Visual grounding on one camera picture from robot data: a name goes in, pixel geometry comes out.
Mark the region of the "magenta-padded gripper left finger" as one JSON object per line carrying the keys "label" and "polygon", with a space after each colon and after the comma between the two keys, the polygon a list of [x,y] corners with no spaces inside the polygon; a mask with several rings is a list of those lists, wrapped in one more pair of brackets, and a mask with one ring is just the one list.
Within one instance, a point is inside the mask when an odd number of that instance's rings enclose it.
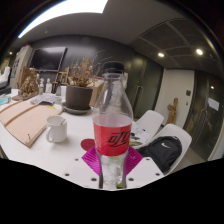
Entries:
{"label": "magenta-padded gripper left finger", "polygon": [[83,156],[71,161],[63,172],[63,177],[81,187],[98,189],[100,173],[100,160],[92,147]]}

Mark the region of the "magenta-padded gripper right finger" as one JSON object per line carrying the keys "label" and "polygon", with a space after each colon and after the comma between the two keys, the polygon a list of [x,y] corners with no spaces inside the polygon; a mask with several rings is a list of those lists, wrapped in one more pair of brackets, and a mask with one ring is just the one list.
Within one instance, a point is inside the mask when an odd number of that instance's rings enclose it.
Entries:
{"label": "magenta-padded gripper right finger", "polygon": [[140,188],[164,177],[151,157],[141,156],[132,147],[125,158],[124,175],[127,189]]}

